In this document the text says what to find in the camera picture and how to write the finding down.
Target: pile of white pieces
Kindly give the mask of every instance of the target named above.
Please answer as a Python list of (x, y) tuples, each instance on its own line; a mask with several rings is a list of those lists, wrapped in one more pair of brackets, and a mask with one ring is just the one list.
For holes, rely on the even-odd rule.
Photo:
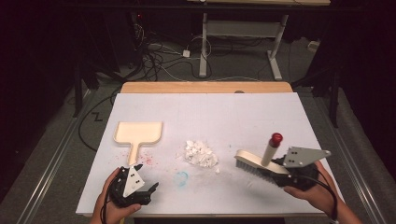
[(219, 162), (218, 157), (204, 142), (187, 141), (186, 143), (185, 158), (189, 163), (202, 167), (212, 167)]

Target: hand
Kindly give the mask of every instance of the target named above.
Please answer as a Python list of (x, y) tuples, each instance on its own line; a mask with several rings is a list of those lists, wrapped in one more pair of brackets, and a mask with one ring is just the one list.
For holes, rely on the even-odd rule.
[[(326, 180), (329, 182), (330, 185), (329, 187), (335, 193), (337, 202), (340, 202), (341, 199), (338, 196), (332, 177), (329, 175), (326, 169), (324, 169), (320, 161), (316, 161), (315, 165), (318, 167), (318, 170), (325, 176)], [(323, 182), (324, 184), (327, 184), (322, 175), (319, 175), (318, 180), (320, 182)], [(334, 205), (332, 195), (322, 186), (316, 184), (314, 187), (312, 187), (307, 191), (302, 191), (290, 186), (286, 186), (285, 188), (283, 188), (283, 190), (285, 190), (285, 192), (287, 192), (288, 194), (290, 194), (295, 198), (307, 200), (312, 206), (326, 213), (328, 217), (332, 215), (332, 208)]]
[[(102, 223), (101, 221), (101, 209), (103, 207), (106, 192), (108, 187), (110, 186), (111, 181), (117, 176), (120, 168), (117, 168), (113, 171), (113, 173), (107, 178), (105, 184), (103, 185), (102, 192), (99, 194), (98, 199), (96, 200), (95, 208), (93, 210), (91, 224), (94, 223)], [(118, 208), (113, 202), (107, 203), (106, 206), (106, 224), (116, 224), (120, 223), (120, 221), (124, 217), (128, 217), (132, 213), (138, 211), (141, 208), (141, 205), (138, 203), (132, 204), (125, 208)]]
[[(337, 213), (338, 213), (338, 221), (340, 224), (361, 224), (359, 218), (353, 213), (352, 210), (341, 200), (338, 195), (337, 189), (335, 188), (334, 181), (329, 173), (324, 169), (322, 163), (320, 161), (315, 162), (315, 165), (318, 167), (318, 170), (323, 174), (326, 180), (329, 182), (329, 187), (335, 194), (337, 200)], [(324, 184), (326, 180), (322, 175), (319, 175), (318, 180)], [(290, 186), (286, 186), (283, 188), (288, 194), (298, 199), (307, 200), (312, 206), (326, 213), (328, 217), (332, 217), (332, 208), (334, 206), (334, 200), (329, 191), (327, 191), (322, 186), (316, 184), (314, 187), (307, 191), (302, 191)]]

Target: white desk frame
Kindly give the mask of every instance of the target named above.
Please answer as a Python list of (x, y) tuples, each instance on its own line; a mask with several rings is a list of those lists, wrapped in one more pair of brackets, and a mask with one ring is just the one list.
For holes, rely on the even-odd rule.
[(206, 77), (206, 39), (208, 35), (232, 35), (232, 36), (254, 36), (274, 37), (275, 43), (272, 50), (267, 51), (268, 60), (276, 81), (282, 80), (279, 67), (276, 62), (276, 53), (285, 31), (289, 15), (283, 15), (281, 22), (252, 22), (252, 21), (208, 21), (207, 13), (204, 13), (202, 27), (202, 49), (199, 76)]
[[(306, 6), (327, 6), (330, 0), (206, 0), (213, 3), (245, 3), (245, 4), (278, 4), (278, 5), (306, 5)], [(276, 81), (282, 80), (279, 67), (276, 62), (276, 53), (285, 31), (286, 22), (289, 15), (283, 15), (280, 22), (254, 22), (254, 21), (209, 21), (207, 13), (204, 13), (202, 25), (202, 49), (199, 76), (206, 77), (207, 50), (206, 40), (208, 35), (228, 35), (228, 36), (252, 36), (252, 37), (274, 37), (274, 47), (267, 51), (269, 64)]]

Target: gray carpet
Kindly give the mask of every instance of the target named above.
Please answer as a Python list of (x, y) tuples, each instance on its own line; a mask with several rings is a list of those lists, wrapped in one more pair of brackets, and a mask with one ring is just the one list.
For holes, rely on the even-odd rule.
[[(276, 58), (284, 80), (295, 81), (304, 76), (314, 56), (312, 52), (306, 50), (307, 43), (307, 40), (302, 39), (292, 44), (281, 45)], [(225, 53), (228, 49), (226, 47), (213, 48), (213, 55), (208, 58), (212, 70), (212, 75), (208, 80), (227, 78), (224, 80), (251, 81), (246, 77), (261, 81), (274, 80), (264, 53), (265, 49), (271, 48), (271, 44), (271, 41), (264, 40), (257, 47), (235, 49), (221, 57), (215, 54)], [(166, 46), (177, 52), (183, 50), (172, 43), (166, 43)], [(166, 60), (172, 60), (176, 56), (163, 54), (163, 57)], [(193, 71), (197, 75), (198, 62), (190, 60), (189, 62), (192, 63)], [(129, 71), (126, 66), (123, 70), (125, 73)], [(191, 75), (191, 66), (187, 63), (176, 64), (167, 68), (166, 71), (162, 70), (158, 74), (158, 80), (175, 81), (177, 78), (199, 81)], [(112, 108), (110, 100), (103, 100), (120, 86), (104, 75), (99, 75), (99, 79), (101, 81), (99, 90), (88, 92), (79, 118), (72, 118), (74, 94), (70, 92), (62, 109), (47, 125), (45, 134), (0, 205), (0, 223), (17, 223), (22, 214), (21, 223), (89, 222), (88, 218), (78, 216), (75, 212), (95, 152), (82, 143), (78, 136), (78, 126), (81, 124), (81, 136), (86, 145), (98, 148)], [(328, 99), (314, 98), (309, 88), (298, 88), (296, 91), (299, 92), (321, 147), (330, 150), (333, 154), (328, 161), (346, 203), (364, 223), (392, 223), (391, 221), (396, 218), (393, 213), (396, 209), (393, 203), (396, 200), (395, 182), (364, 135), (343, 92), (340, 91), (337, 113), (339, 128), (334, 129), (326, 114)], [(101, 101), (103, 102), (99, 106), (89, 111)], [(348, 160), (346, 154), (351, 155), (353, 161)], [(353, 172), (355, 166), (359, 170), (357, 173)], [(354, 180), (356, 175), (361, 175), (363, 183), (357, 183)], [(37, 184), (48, 186), (41, 191), (42, 197), (37, 197), (39, 195), (38, 191), (35, 191)], [(363, 191), (359, 189), (361, 184), (366, 187)], [(374, 199), (374, 205), (362, 199), (367, 195)], [(33, 204), (33, 202), (37, 206), (28, 207), (23, 212), (26, 204)], [(133, 221), (128, 218), (126, 222), (132, 223)], [(227, 220), (217, 219), (216, 222), (227, 223)], [(287, 217), (285, 222), (288, 224), (328, 223), (328, 219), (326, 217)]]

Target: white tabletop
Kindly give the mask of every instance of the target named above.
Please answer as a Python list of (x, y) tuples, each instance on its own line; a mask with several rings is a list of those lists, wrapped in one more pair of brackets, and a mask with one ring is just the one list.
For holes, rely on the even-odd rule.
[[(89, 215), (105, 179), (127, 165), (128, 146), (113, 140), (120, 121), (161, 121), (161, 140), (141, 147), (144, 188), (159, 182), (152, 202), (135, 217), (286, 217), (321, 215), (271, 181), (235, 166), (236, 150), (262, 156), (272, 133), (284, 136), (276, 157), (291, 147), (320, 148), (297, 93), (120, 93), (78, 204)], [(212, 168), (183, 158), (187, 140), (206, 142), (219, 157)], [(323, 165), (332, 174), (326, 160)]]

